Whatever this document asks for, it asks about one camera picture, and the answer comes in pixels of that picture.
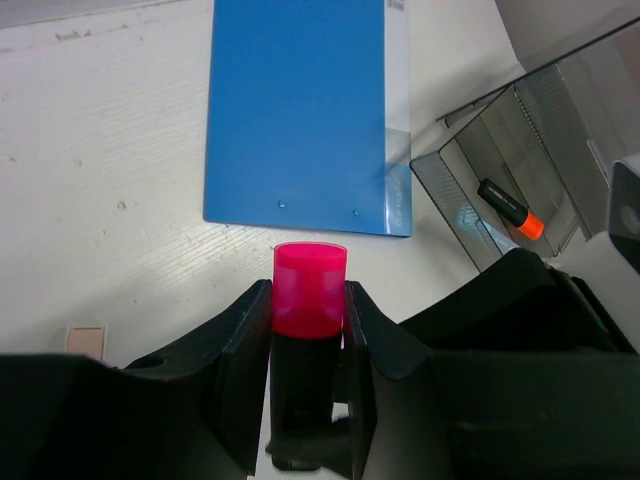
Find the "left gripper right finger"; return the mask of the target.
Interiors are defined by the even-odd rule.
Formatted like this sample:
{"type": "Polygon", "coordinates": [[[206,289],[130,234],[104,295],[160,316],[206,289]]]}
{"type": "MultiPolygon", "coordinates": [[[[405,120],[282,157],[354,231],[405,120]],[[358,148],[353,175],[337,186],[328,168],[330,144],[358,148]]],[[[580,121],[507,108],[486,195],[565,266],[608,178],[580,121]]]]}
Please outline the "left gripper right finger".
{"type": "Polygon", "coordinates": [[[433,474],[433,399],[426,349],[355,281],[345,287],[345,362],[355,479],[433,474]]]}

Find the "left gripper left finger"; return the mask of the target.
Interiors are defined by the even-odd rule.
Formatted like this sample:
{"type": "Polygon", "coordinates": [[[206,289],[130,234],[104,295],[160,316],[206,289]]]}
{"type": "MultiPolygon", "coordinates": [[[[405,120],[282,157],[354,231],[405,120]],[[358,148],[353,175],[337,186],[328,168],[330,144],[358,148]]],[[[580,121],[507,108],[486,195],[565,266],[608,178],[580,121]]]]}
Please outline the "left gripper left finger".
{"type": "Polygon", "coordinates": [[[271,293],[270,281],[256,281],[215,317],[124,368],[142,382],[132,413],[151,455],[137,474],[255,473],[271,293]]]}

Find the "clear grey pull-out drawer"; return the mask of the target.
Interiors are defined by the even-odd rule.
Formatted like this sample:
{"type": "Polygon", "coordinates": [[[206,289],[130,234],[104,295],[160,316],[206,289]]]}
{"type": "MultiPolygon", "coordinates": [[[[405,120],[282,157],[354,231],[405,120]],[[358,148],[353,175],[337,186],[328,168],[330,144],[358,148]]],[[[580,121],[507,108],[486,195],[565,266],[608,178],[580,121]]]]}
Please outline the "clear grey pull-out drawer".
{"type": "Polygon", "coordinates": [[[483,146],[478,140],[451,138],[412,159],[410,167],[479,271],[516,247],[554,263],[586,243],[568,192],[533,141],[516,142],[503,153],[492,140],[483,146]],[[541,220],[539,239],[528,238],[478,195],[485,178],[541,220]]]}

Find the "pink eraser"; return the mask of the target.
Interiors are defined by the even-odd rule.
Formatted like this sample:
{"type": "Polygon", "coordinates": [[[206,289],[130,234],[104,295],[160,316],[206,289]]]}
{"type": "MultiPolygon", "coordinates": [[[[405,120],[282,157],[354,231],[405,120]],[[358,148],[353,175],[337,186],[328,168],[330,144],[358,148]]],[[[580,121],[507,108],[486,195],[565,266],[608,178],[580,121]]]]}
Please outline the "pink eraser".
{"type": "Polygon", "coordinates": [[[102,361],[105,352],[106,329],[104,327],[74,327],[67,334],[65,351],[85,355],[102,361]]]}

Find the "pink highlighter marker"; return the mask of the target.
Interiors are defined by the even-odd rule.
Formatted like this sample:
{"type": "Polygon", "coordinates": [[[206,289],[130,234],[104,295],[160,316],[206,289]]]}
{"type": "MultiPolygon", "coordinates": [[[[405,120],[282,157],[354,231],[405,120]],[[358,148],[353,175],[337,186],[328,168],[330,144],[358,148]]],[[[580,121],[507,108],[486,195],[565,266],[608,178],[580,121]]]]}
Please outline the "pink highlighter marker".
{"type": "Polygon", "coordinates": [[[274,249],[270,360],[275,468],[345,471],[349,421],[332,418],[345,310],[346,248],[284,243],[274,249]]]}

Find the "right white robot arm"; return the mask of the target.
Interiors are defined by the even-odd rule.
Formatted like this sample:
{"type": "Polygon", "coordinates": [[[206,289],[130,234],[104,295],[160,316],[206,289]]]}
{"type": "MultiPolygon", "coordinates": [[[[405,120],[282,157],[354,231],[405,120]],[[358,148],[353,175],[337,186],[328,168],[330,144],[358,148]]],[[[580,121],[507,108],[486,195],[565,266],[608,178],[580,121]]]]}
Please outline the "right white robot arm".
{"type": "Polygon", "coordinates": [[[515,249],[403,328],[460,479],[635,479],[639,356],[585,283],[515,249]]]}

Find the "clear grey drawer organizer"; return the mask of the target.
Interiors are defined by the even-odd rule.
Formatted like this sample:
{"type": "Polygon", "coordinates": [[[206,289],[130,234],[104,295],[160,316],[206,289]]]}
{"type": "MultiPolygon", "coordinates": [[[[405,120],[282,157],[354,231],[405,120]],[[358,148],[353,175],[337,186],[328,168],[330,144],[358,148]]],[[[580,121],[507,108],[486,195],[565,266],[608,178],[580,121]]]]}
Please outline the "clear grey drawer organizer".
{"type": "Polygon", "coordinates": [[[626,8],[524,62],[522,74],[443,114],[479,179],[544,223],[562,247],[606,227],[613,163],[639,151],[639,14],[626,8]]]}

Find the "orange highlighter marker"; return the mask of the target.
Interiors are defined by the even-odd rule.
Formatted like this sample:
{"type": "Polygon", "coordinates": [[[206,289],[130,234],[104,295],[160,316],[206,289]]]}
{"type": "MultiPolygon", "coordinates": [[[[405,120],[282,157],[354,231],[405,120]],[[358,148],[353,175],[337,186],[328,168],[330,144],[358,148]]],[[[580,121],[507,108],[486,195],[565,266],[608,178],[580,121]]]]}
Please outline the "orange highlighter marker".
{"type": "Polygon", "coordinates": [[[480,181],[477,194],[499,215],[530,240],[537,241],[544,232],[544,223],[490,179],[480,181]]]}

